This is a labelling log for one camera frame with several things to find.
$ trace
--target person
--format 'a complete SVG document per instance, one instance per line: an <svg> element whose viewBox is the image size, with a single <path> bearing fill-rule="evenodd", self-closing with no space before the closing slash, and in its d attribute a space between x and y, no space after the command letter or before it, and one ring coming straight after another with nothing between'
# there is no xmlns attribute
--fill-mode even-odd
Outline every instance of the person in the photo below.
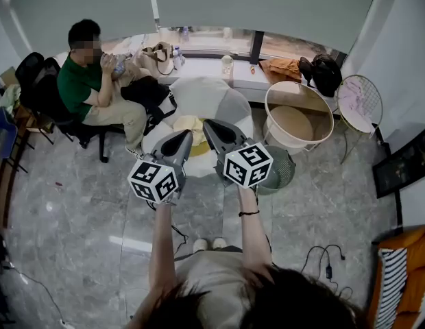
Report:
<svg viewBox="0 0 425 329"><path fill-rule="evenodd" d="M69 30L71 50L57 78L59 94L68 111L83 124L123 124L125 148L140 158L147 115L142 105L124 100L114 86L113 81L121 75L114 72L119 58L103 53L100 33L98 24L90 19ZM141 70L135 70L131 63L129 71L141 77Z"/></svg>
<svg viewBox="0 0 425 329"><path fill-rule="evenodd" d="M272 265L256 195L238 189L243 250L197 240L173 259L171 207L156 209L149 264L150 292L126 329L366 328L361 312L322 283Z"/></svg>

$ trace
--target green shirt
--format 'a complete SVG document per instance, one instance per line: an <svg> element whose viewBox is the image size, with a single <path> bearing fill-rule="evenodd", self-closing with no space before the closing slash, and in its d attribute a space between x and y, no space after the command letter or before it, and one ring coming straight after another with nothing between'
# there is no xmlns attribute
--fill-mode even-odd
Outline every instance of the green shirt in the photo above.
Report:
<svg viewBox="0 0 425 329"><path fill-rule="evenodd" d="M81 67L68 55L57 77L57 87L68 111L82 122L92 107L83 101L88 99L91 89L100 91L101 88L100 64Z"/></svg>

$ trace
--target marble floor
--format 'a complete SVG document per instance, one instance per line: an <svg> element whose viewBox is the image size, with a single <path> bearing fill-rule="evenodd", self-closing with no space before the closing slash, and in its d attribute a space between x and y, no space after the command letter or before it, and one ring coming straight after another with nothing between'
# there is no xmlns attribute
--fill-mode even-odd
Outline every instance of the marble floor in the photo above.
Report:
<svg viewBox="0 0 425 329"><path fill-rule="evenodd" d="M253 114L259 137L265 112ZM345 261L339 250L329 249L333 280L339 289L352 287L351 300L365 307L375 268L371 241L396 226L396 207L392 196L375 198L372 165L384 157L383 149L365 138L340 165L342 129L317 149L294 155L293 181L275 195L261 196L260 211L281 267L301 269L314 245L340 245ZM120 328L149 289L154 213L130 191L126 176L134 159L121 135L108 135L108 164L98 160L96 138L86 150L58 132L53 138L50 145L32 134L36 150L26 150L22 160L29 174L16 176L5 234L12 262L46 285L76 329ZM189 253L197 237L223 236L228 244L241 245L238 210L235 186L224 189L215 175L189 178L173 209L174 224L189 236L178 256ZM174 233L175 248L181 242ZM317 276L320 256L320 250L312 252L306 273ZM59 327L40 285L7 271L1 284L19 321L16 328Z"/></svg>

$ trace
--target window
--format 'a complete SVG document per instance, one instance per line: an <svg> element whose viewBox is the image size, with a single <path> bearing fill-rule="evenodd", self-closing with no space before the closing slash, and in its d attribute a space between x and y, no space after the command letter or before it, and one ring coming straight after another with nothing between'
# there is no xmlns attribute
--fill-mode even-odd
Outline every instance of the window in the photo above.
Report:
<svg viewBox="0 0 425 329"><path fill-rule="evenodd" d="M246 53L251 48L253 31L223 27L187 27L188 37L183 35L183 27L160 28L158 33L148 34L144 39L146 47L159 41L179 45L185 52Z"/></svg>
<svg viewBox="0 0 425 329"><path fill-rule="evenodd" d="M261 57L270 56L295 58L299 60L304 56L311 61L318 53L327 53L334 59L339 54L337 50L331 49L330 47L324 47L313 42L273 33L265 33L261 45Z"/></svg>

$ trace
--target black and white striped fabric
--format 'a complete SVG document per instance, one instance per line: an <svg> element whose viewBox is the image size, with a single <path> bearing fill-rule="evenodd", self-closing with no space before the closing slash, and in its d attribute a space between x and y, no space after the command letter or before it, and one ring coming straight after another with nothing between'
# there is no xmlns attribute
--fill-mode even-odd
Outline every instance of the black and white striped fabric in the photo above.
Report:
<svg viewBox="0 0 425 329"><path fill-rule="evenodd" d="M407 249L381 249L382 284L375 329L390 329L397 317L397 307L407 280Z"/></svg>

